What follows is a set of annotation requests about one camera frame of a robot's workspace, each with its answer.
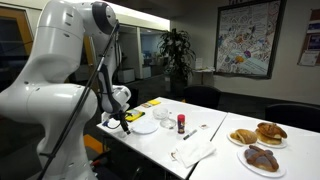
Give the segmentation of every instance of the bottle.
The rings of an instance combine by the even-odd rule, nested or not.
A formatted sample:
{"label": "bottle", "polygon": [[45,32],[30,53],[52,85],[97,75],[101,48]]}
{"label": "bottle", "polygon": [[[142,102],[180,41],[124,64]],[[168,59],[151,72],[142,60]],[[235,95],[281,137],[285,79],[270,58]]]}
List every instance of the bottle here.
{"label": "bottle", "polygon": [[184,126],[185,126],[185,116],[183,114],[178,115],[178,133],[184,133]]}

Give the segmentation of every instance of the framed picture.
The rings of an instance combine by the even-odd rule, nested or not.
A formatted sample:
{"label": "framed picture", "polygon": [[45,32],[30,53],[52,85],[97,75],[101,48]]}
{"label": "framed picture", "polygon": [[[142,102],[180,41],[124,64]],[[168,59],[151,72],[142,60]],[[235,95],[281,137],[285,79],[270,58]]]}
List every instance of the framed picture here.
{"label": "framed picture", "polygon": [[270,79],[285,0],[218,8],[215,74]]}

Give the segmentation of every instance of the bread roll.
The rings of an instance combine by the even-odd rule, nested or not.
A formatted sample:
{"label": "bread roll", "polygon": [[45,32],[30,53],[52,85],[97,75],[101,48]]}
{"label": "bread roll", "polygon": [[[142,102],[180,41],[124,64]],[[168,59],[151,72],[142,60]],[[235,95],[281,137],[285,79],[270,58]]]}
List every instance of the bread roll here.
{"label": "bread roll", "polygon": [[275,123],[259,123],[258,128],[263,135],[270,138],[287,138],[287,133]]}
{"label": "bread roll", "polygon": [[243,144],[252,144],[257,142],[257,135],[246,129],[237,129],[234,133],[231,133],[230,137]]}
{"label": "bread roll", "polygon": [[268,136],[265,136],[264,134],[262,134],[260,132],[260,129],[256,129],[256,134],[258,136],[258,139],[264,143],[267,143],[267,144],[272,144],[272,145],[279,145],[282,143],[282,140],[281,139],[276,139],[276,138],[271,138],[271,137],[268,137]]}
{"label": "bread roll", "polygon": [[279,169],[279,164],[270,150],[263,150],[257,146],[250,145],[249,149],[244,152],[244,156],[248,164],[259,169],[270,172],[276,172]]}

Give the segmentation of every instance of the white plate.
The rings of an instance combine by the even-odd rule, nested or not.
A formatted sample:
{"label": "white plate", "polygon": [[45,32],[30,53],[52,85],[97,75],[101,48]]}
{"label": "white plate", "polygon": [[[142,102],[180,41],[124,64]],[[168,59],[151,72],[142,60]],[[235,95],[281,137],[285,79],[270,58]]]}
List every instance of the white plate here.
{"label": "white plate", "polygon": [[150,134],[156,131],[159,127],[159,123],[155,123],[152,121],[136,121],[133,124],[132,131],[139,134]]}
{"label": "white plate", "polygon": [[247,167],[248,169],[250,169],[251,171],[257,173],[257,174],[260,174],[262,176],[265,176],[265,177],[271,177],[271,178],[276,178],[276,177],[281,177],[283,176],[285,173],[286,173],[286,169],[283,168],[283,166],[281,165],[281,163],[279,162],[279,159],[278,157],[275,155],[275,158],[277,159],[277,162],[279,164],[279,169],[276,171],[276,172],[269,172],[269,171],[265,171],[265,170],[262,170],[262,169],[259,169],[259,168],[256,168],[254,167],[253,165],[251,164],[248,164],[247,163],[247,159],[244,157],[244,152],[249,149],[249,146],[244,146],[242,147],[237,155],[238,155],[238,158],[240,160],[240,162],[245,166]]}
{"label": "white plate", "polygon": [[287,141],[282,139],[281,144],[278,145],[273,145],[273,144],[267,144],[265,142],[260,141],[260,139],[258,139],[257,141],[259,144],[264,145],[266,147],[270,147],[270,148],[277,148],[277,149],[281,149],[281,148],[285,148],[287,146]]}
{"label": "white plate", "polygon": [[227,138],[228,138],[231,142],[233,142],[233,143],[235,143],[236,145],[239,145],[239,146],[251,145],[251,144],[243,144],[241,141],[238,141],[238,140],[236,140],[236,139],[231,138],[230,135],[231,135],[232,133],[234,133],[234,131],[232,131],[232,132],[230,132],[230,133],[227,133]]}

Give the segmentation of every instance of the napkin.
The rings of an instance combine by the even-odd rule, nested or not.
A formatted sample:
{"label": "napkin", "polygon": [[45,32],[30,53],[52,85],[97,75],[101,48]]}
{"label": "napkin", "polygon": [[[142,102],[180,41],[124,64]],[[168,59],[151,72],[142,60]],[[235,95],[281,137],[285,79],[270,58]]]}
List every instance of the napkin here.
{"label": "napkin", "polygon": [[182,163],[186,168],[215,152],[212,142],[187,140],[179,143],[170,153],[173,161]]}

